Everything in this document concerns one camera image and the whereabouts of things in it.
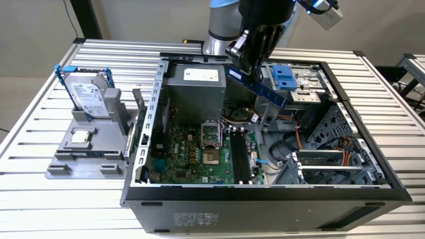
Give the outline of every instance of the robotic arm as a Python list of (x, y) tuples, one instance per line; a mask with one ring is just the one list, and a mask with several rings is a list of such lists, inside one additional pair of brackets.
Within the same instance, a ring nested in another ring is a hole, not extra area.
[[(306, 9), (308, 14), (322, 15), (329, 10), (338, 9), (336, 0), (238, 1), (238, 13), (242, 18), (241, 36), (228, 45), (225, 53), (232, 59), (234, 67), (249, 76), (250, 80), (258, 78), (262, 60), (272, 54), (284, 34), (285, 28), (282, 23), (290, 18), (296, 1)], [(320, 17), (314, 20), (321, 24), (320, 20), (322, 18)]]

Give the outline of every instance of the blue latch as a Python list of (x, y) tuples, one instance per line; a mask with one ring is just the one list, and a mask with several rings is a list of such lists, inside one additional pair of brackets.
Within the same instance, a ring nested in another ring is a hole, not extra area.
[(280, 90), (294, 91), (298, 87), (289, 66), (272, 66), (272, 75)]

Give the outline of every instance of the wire bundle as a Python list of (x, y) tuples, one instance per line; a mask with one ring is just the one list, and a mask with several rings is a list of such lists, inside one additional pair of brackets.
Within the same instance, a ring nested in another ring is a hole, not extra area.
[(352, 140), (346, 136), (340, 137), (340, 143), (338, 143), (338, 145), (336, 146), (334, 149), (338, 150), (341, 148), (341, 145), (345, 146), (345, 147), (342, 146), (342, 163), (341, 163), (341, 166), (349, 166), (352, 152), (349, 150), (346, 150), (345, 148), (346, 147), (352, 147), (353, 143), (352, 143)]

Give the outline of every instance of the black connector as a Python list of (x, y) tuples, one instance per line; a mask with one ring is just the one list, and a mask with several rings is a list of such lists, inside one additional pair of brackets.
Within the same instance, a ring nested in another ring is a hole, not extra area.
[(149, 136), (146, 136), (146, 134), (144, 133), (141, 138), (141, 145), (148, 145), (148, 140), (149, 140)]

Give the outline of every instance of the metal workbench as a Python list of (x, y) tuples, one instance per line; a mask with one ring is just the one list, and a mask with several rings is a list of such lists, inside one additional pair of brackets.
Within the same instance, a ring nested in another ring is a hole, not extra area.
[[(160, 52), (200, 54), (197, 44), (86, 40), (61, 64), (109, 66), (121, 101), (136, 107), (130, 89), (149, 100)], [(348, 233), (192, 234), (168, 237), (425, 237), (425, 125), (365, 57), (349, 51), (276, 49), (273, 58), (328, 62), (413, 203)], [(46, 180), (44, 172), (70, 122), (72, 102), (52, 74), (0, 145), (0, 235), (16, 238), (142, 236), (130, 209), (118, 201), (124, 180)]]

